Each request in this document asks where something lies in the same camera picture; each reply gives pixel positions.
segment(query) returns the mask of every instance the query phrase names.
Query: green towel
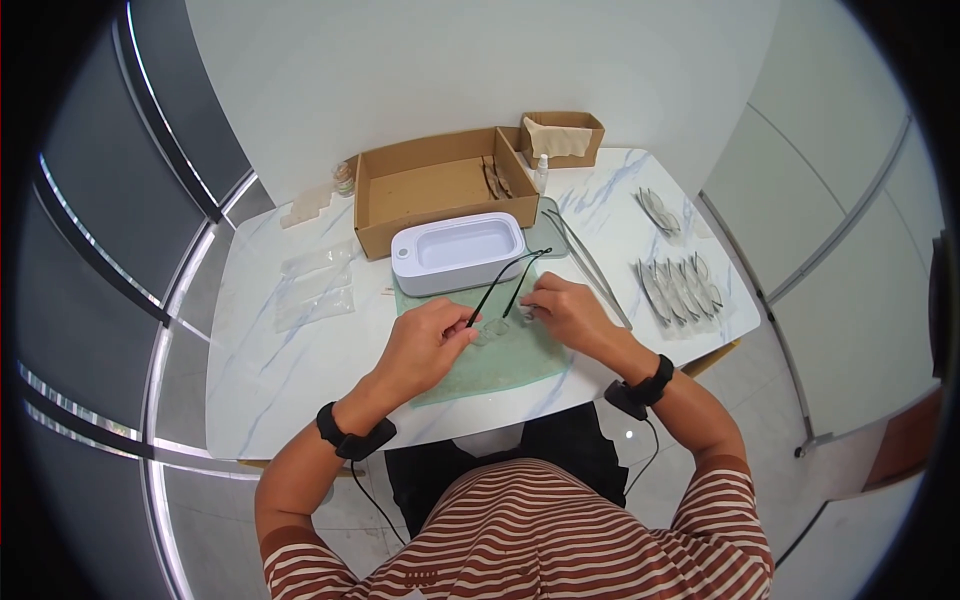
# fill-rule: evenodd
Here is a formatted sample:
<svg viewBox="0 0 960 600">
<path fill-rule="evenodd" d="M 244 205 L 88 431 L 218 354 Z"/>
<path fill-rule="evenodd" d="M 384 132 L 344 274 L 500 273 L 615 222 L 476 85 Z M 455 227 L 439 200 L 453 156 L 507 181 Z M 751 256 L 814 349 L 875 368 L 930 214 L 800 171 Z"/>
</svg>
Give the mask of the green towel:
<svg viewBox="0 0 960 600">
<path fill-rule="evenodd" d="M 516 297 L 520 299 L 532 292 L 536 280 L 536 274 L 528 273 Z M 440 296 L 446 296 L 458 304 L 476 306 L 487 292 L 487 287 L 485 285 Z M 506 319 L 506 333 L 496 335 L 485 329 L 485 325 L 500 319 L 515 288 L 516 278 L 496 284 L 480 311 L 484 320 L 474 325 L 484 337 L 489 338 L 488 343 L 485 346 L 469 345 L 437 387 L 410 400 L 413 406 L 509 390 L 563 372 L 567 368 L 570 359 L 563 345 L 550 337 L 540 321 L 525 322 L 516 308 L 516 300 Z M 394 290 L 398 315 L 436 298 L 407 296 L 396 281 Z M 502 331 L 502 324 L 493 329 Z"/>
</svg>

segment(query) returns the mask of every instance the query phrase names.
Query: long metal tweezers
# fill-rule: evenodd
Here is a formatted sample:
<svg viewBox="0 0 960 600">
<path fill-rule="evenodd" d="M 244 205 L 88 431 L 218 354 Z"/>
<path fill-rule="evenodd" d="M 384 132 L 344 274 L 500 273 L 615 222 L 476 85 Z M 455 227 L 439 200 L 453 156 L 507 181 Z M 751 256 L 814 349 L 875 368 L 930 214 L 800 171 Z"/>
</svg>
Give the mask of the long metal tweezers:
<svg viewBox="0 0 960 600">
<path fill-rule="evenodd" d="M 541 210 L 540 214 L 546 215 L 546 217 L 550 219 L 550 223 L 560 233 L 560 236 L 564 239 L 564 242 L 566 242 L 566 246 L 570 248 L 570 255 L 573 256 L 573 260 L 576 261 L 577 266 L 584 272 L 584 275 L 587 276 L 590 283 L 597 289 L 597 292 L 607 301 L 607 304 L 610 305 L 613 312 L 616 313 L 616 316 L 620 318 L 623 326 L 626 327 L 628 331 L 633 331 L 633 324 L 631 324 L 630 319 L 627 318 L 627 313 L 620 307 L 620 302 L 616 301 L 613 288 L 611 288 L 610 283 L 607 282 L 607 278 L 603 276 L 603 271 L 600 270 L 600 266 L 593 260 L 593 256 L 590 255 L 587 247 L 580 241 L 580 238 L 577 237 L 577 234 L 574 233 L 570 225 L 566 223 L 564 217 L 560 216 L 560 213 L 556 210 L 550 210 L 549 208 Z M 574 245 L 570 243 L 570 238 L 576 242 L 577 248 L 574 248 Z M 584 262 L 584 258 L 587 259 L 592 269 Z"/>
</svg>

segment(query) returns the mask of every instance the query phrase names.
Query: black pants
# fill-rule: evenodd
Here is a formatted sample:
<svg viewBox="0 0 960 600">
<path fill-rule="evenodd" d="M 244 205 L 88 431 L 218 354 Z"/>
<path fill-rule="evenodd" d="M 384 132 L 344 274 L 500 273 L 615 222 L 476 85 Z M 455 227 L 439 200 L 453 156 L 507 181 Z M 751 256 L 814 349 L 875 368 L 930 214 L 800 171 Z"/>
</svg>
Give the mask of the black pants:
<svg viewBox="0 0 960 600">
<path fill-rule="evenodd" d="M 474 457 L 451 440 L 385 452 L 394 502 L 412 538 L 440 496 L 467 471 L 514 458 L 539 458 L 562 468 L 623 508 L 628 470 L 617 463 L 613 442 L 603 437 L 592 402 L 528 421 L 520 446 Z"/>
</svg>

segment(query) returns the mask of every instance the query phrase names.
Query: brown and white striped shirt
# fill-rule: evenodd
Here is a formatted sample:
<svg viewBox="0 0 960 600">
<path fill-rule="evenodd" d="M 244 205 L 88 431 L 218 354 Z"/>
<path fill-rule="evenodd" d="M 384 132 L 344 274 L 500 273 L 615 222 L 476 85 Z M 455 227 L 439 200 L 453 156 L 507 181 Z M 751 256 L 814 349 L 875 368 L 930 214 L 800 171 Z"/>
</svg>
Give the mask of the brown and white striped shirt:
<svg viewBox="0 0 960 600">
<path fill-rule="evenodd" d="M 518 459 L 473 470 L 420 534 L 363 581 L 316 533 L 260 546 L 274 598 L 766 598 L 774 564 L 747 465 L 707 459 L 670 529 L 647 529 L 566 471 Z"/>
</svg>

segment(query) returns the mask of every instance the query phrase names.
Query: cardboard box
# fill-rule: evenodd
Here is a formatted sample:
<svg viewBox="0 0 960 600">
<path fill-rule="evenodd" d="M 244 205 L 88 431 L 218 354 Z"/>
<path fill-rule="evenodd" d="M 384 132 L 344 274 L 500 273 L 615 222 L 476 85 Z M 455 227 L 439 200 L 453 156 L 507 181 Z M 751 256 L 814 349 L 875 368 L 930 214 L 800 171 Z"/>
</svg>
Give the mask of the cardboard box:
<svg viewBox="0 0 960 600">
<path fill-rule="evenodd" d="M 552 112 L 524 112 L 524 117 L 529 117 L 531 121 L 539 125 L 553 125 L 556 127 L 576 127 L 589 129 L 592 131 L 590 143 L 587 145 L 587 151 L 583 156 L 551 156 L 551 169 L 566 169 L 569 167 L 592 167 L 597 161 L 597 149 L 600 148 L 600 142 L 603 141 L 603 124 L 589 112 L 572 112 L 569 110 L 555 110 Z M 520 151 L 523 157 L 527 159 L 527 164 L 531 169 L 537 168 L 539 156 L 534 156 L 533 149 L 530 146 L 530 132 L 523 125 L 523 117 L 520 117 Z"/>
<path fill-rule="evenodd" d="M 390 255 L 402 229 L 483 212 L 509 212 L 522 228 L 534 224 L 539 196 L 516 155 L 519 131 L 486 128 L 422 137 L 357 156 L 353 229 L 369 259 Z M 483 158 L 513 197 L 496 200 Z"/>
</svg>

